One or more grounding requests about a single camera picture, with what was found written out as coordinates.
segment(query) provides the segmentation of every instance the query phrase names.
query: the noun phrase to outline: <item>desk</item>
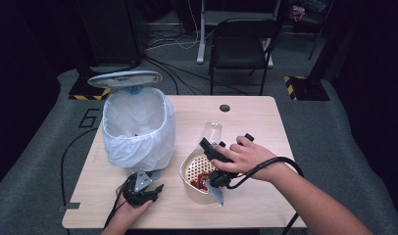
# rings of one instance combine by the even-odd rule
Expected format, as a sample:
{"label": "desk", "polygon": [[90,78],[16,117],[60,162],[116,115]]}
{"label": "desk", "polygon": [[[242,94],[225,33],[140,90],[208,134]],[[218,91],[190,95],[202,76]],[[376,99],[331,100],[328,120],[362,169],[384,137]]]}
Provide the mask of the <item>desk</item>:
{"label": "desk", "polygon": [[[279,156],[293,159],[274,98],[267,96],[168,96],[176,113],[176,148],[161,178],[150,186],[164,183],[159,199],[133,228],[260,228],[285,227],[295,210],[268,182],[249,179],[234,190],[223,189],[224,206],[199,205],[188,198],[179,168],[197,147],[207,121],[223,126],[222,140],[229,145],[238,135],[250,133],[255,143]],[[229,105],[230,111],[220,111]],[[71,198],[80,203],[67,210],[67,228],[102,228],[116,198],[115,189],[128,172],[108,162],[102,139],[102,126],[96,133],[82,173]],[[295,227],[306,227],[299,218]]]}
{"label": "desk", "polygon": [[[279,4],[281,0],[275,0],[275,8],[272,14],[270,13],[239,13],[239,12],[219,12],[219,11],[206,11],[205,1],[202,0],[201,6],[201,17],[200,17],[200,42],[198,57],[196,59],[197,64],[203,64],[205,57],[205,25],[217,25],[220,22],[232,18],[254,18],[254,19],[275,19],[278,12]],[[273,59],[269,57],[269,67],[273,66]]]}

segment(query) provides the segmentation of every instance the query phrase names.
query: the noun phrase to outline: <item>yellow and black tape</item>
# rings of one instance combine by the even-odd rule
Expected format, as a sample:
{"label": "yellow and black tape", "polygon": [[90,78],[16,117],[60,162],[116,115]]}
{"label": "yellow and black tape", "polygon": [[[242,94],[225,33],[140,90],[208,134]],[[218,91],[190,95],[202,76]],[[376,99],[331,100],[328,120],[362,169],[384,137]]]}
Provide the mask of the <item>yellow and black tape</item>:
{"label": "yellow and black tape", "polygon": [[305,76],[285,76],[284,81],[285,81],[285,86],[287,87],[288,95],[290,96],[291,100],[297,100],[296,93],[294,91],[294,88],[291,84],[291,77],[293,78],[299,78],[299,79],[306,79]]}
{"label": "yellow and black tape", "polygon": [[102,93],[99,94],[76,94],[76,95],[70,95],[69,99],[71,100],[105,100],[108,97],[108,94],[110,93],[111,89],[106,88],[103,90]]}

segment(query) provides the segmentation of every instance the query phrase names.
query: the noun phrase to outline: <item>wire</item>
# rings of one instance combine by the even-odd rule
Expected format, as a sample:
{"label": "wire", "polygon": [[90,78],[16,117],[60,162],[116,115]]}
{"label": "wire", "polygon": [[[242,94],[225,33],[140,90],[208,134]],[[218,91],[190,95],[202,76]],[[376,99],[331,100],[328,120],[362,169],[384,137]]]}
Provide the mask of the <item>wire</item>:
{"label": "wire", "polygon": [[108,224],[110,223],[110,221],[111,221],[111,219],[114,217],[114,215],[116,214],[116,211],[124,204],[124,203],[126,203],[126,201],[124,201],[122,204],[120,204],[117,208],[116,208],[116,206],[117,206],[117,204],[118,204],[118,202],[119,202],[119,200],[120,200],[120,196],[121,196],[121,194],[123,193],[123,190],[124,190],[124,186],[129,182],[129,179],[131,178],[131,175],[125,180],[125,182],[122,184],[122,186],[121,186],[121,188],[120,188],[120,192],[117,194],[117,198],[116,198],[116,200],[114,201],[114,206],[113,206],[113,208],[111,209],[111,212],[110,212],[110,214],[108,215],[108,217],[107,217],[107,220],[105,221],[105,224],[104,224],[104,229],[108,226]]}
{"label": "wire", "polygon": [[178,86],[177,86],[177,82],[175,81],[175,79],[174,79],[174,77],[171,75],[171,73],[170,73],[168,70],[165,70],[159,63],[150,60],[149,57],[144,56],[144,59],[145,59],[147,62],[149,62],[150,64],[152,64],[152,65],[158,67],[159,69],[161,69],[162,71],[164,71],[165,73],[168,74],[168,76],[169,76],[169,77],[173,80],[173,82],[174,82],[174,85],[175,85],[175,93],[178,95]]}
{"label": "wire", "polygon": [[[239,185],[241,185],[245,180],[247,180],[252,175],[254,175],[258,170],[260,170],[262,168],[266,168],[269,165],[279,163],[279,162],[290,164],[291,166],[293,166],[296,169],[297,173],[304,178],[303,170],[300,168],[300,166],[297,163],[295,163],[294,161],[292,161],[286,157],[275,157],[275,158],[269,159],[261,164],[257,164],[257,166],[255,166],[254,168],[252,168],[251,170],[249,170],[248,172],[243,174],[243,175],[245,175],[245,177],[243,179],[241,179],[241,181],[239,181],[237,184],[235,184],[233,186],[227,185],[226,188],[227,189],[235,189]],[[293,223],[296,221],[296,219],[298,217],[299,217],[298,213],[295,213],[293,215],[293,217],[288,222],[287,226],[285,226],[284,230],[282,231],[282,233],[281,233],[282,235],[285,235],[288,233],[288,230],[290,230],[291,226],[293,225]]]}
{"label": "wire", "polygon": [[[148,43],[149,48],[145,49],[146,51],[152,50],[152,49],[156,49],[156,48],[159,48],[159,47],[163,47],[163,46],[173,46],[173,45],[178,45],[179,47],[187,50],[187,49],[192,48],[196,43],[199,42],[199,30],[198,30],[198,26],[197,26],[196,20],[195,20],[195,18],[193,16],[192,8],[191,8],[191,5],[190,5],[190,0],[188,0],[187,3],[189,5],[190,16],[192,17],[193,23],[195,25],[195,31],[196,31],[195,40],[193,42],[180,42],[179,41],[179,40],[183,40],[183,39],[187,38],[186,32],[185,33],[181,33],[181,22],[179,22],[179,24],[178,24],[179,32],[180,32],[179,35],[168,36],[168,37],[164,37],[163,36],[163,37],[160,38],[161,35],[164,35],[163,31],[154,31],[155,33],[158,32],[157,33],[157,37],[159,39]],[[175,41],[176,43],[157,45],[157,43],[166,42],[166,41]],[[182,45],[184,45],[184,44],[190,44],[190,46],[183,47]]]}
{"label": "wire", "polygon": [[[64,207],[67,206],[67,200],[66,200],[66,196],[65,196],[65,179],[64,179],[64,161],[65,161],[66,154],[67,154],[68,150],[70,149],[70,147],[72,146],[72,144],[74,142],[76,142],[76,140],[78,140],[80,137],[84,136],[85,134],[87,134],[87,133],[89,133],[91,131],[97,130],[97,129],[98,128],[93,128],[93,129],[87,130],[87,131],[81,133],[80,135],[78,135],[78,137],[75,138],[69,144],[67,149],[64,151],[64,154],[62,155],[62,160],[61,160],[61,188],[62,188],[62,202],[63,202]],[[68,228],[67,228],[67,233],[68,233],[68,235],[71,234],[71,231]]]}
{"label": "wire", "polygon": [[196,88],[196,87],[194,87],[194,86],[192,86],[192,85],[190,85],[190,84],[188,84],[187,82],[185,82],[185,81],[183,81],[178,75],[177,75],[177,73],[174,71],[174,70],[172,70],[171,68],[173,68],[173,69],[178,69],[178,70],[180,70],[179,68],[177,68],[177,67],[174,67],[174,66],[172,66],[172,65],[169,65],[169,64],[166,64],[166,63],[163,63],[163,62],[160,62],[160,61],[157,61],[156,59],[153,59],[153,58],[151,58],[151,57],[148,57],[147,55],[145,56],[145,59],[146,60],[150,60],[151,62],[150,63],[156,63],[156,64],[160,64],[160,66],[162,67],[161,69],[163,70],[163,69],[166,69],[166,70],[168,70],[169,72],[171,72],[181,83],[183,83],[183,85],[185,85],[194,95],[196,95],[196,93],[193,91],[193,89],[194,90],[196,90],[196,91],[198,91],[198,92],[200,92],[200,93],[202,93],[202,94],[205,94],[205,92],[203,92],[203,91],[201,91],[201,90],[199,90],[198,88]]}
{"label": "wire", "polygon": [[[146,60],[151,60],[151,61],[153,61],[153,62],[155,62],[155,63],[158,63],[158,64],[160,64],[160,65],[162,65],[162,66],[164,66],[164,67],[166,67],[166,68],[173,68],[173,69],[176,69],[176,70],[179,70],[179,71],[183,71],[183,72],[186,72],[186,73],[188,73],[188,74],[191,74],[191,75],[194,75],[194,76],[197,76],[197,77],[199,77],[199,78],[201,78],[201,79],[204,79],[204,80],[207,80],[207,81],[211,81],[209,78],[207,78],[207,77],[204,77],[204,76],[201,76],[201,75],[198,75],[198,74],[196,74],[196,73],[194,73],[194,72],[191,72],[191,71],[188,71],[188,70],[183,70],[183,69],[181,69],[181,68],[178,68],[178,67],[176,67],[176,66],[173,66],[173,65],[170,65],[170,64],[167,64],[167,63],[164,63],[164,62],[160,62],[160,61],[158,61],[158,60],[156,60],[156,59],[153,59],[153,58],[151,58],[151,57],[149,57],[149,56],[147,56],[147,55],[145,55],[145,57],[144,57]],[[181,81],[183,84],[185,84],[186,86],[190,86],[190,87],[192,87],[192,88],[194,88],[192,85],[189,85],[189,84],[187,84],[186,82],[184,82],[184,81]],[[241,90],[239,90],[239,89],[237,89],[237,88],[235,88],[235,87],[232,87],[232,86],[229,86],[229,85],[224,85],[224,87],[227,87],[227,88],[229,88],[229,89],[232,89],[232,90],[234,90],[234,91],[236,91],[236,92],[238,92],[238,93],[241,93],[241,94],[243,94],[243,95],[246,95],[246,96],[248,96],[249,94],[247,94],[246,92],[243,92],[243,91],[241,91]]]}
{"label": "wire", "polygon": [[165,44],[162,45],[164,42],[167,41],[178,41],[178,40],[183,40],[187,38],[187,34],[181,32],[181,29],[176,33],[176,35],[170,35],[170,36],[165,36],[166,33],[174,33],[174,28],[177,27],[174,26],[173,28],[169,30],[151,30],[149,34],[149,42],[147,43],[147,48],[146,50],[151,50],[153,48],[160,47],[160,46],[165,46],[165,45],[170,45],[170,44]]}

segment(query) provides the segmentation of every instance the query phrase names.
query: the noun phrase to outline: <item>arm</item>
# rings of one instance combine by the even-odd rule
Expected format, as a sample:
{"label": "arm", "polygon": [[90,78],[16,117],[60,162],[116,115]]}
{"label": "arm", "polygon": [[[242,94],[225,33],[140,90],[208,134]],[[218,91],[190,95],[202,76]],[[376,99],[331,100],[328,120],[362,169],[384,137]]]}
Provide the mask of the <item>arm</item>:
{"label": "arm", "polygon": [[122,235],[131,227],[131,225],[141,217],[150,206],[153,201],[148,201],[139,208],[134,208],[125,201],[123,195],[120,196],[119,202],[117,203],[117,211],[114,217],[111,219],[108,226],[102,231],[102,235]]}
{"label": "arm", "polygon": [[[212,160],[212,165],[225,171],[245,173],[275,157],[270,150],[243,136],[238,136],[237,142],[243,146],[232,144],[229,149],[216,147],[218,152],[234,163]],[[252,177],[272,183],[314,234],[372,234],[355,215],[286,164],[271,164]]]}

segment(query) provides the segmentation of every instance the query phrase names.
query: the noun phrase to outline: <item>trash can lid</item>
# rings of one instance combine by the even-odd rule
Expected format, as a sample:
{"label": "trash can lid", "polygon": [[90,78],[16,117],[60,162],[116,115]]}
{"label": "trash can lid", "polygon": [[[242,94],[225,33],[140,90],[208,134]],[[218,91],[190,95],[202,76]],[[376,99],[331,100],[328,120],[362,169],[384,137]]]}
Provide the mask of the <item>trash can lid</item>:
{"label": "trash can lid", "polygon": [[152,70],[116,71],[96,75],[88,79],[88,84],[99,88],[126,88],[145,86],[161,81],[162,76]]}

